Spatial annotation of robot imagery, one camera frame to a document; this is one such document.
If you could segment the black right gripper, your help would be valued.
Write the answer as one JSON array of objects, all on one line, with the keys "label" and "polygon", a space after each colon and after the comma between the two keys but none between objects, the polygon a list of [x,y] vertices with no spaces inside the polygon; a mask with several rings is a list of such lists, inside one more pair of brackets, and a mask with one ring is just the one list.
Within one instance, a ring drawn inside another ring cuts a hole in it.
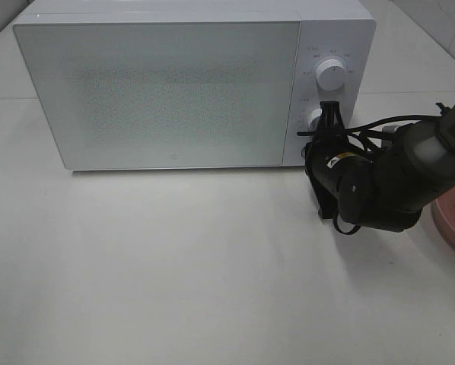
[{"label": "black right gripper", "polygon": [[339,101],[321,101],[313,139],[305,148],[305,170],[323,219],[356,221],[371,192],[371,161],[348,139]]}]

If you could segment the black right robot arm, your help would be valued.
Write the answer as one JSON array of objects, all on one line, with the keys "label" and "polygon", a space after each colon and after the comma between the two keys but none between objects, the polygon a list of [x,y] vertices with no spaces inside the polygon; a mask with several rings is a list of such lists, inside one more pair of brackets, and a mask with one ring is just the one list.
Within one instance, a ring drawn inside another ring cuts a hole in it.
[{"label": "black right robot arm", "polygon": [[437,116],[393,116],[345,127],[339,102],[320,103],[310,140],[302,150],[304,169],[319,205],[319,217],[402,232],[422,209],[455,186],[455,105],[438,104]]}]

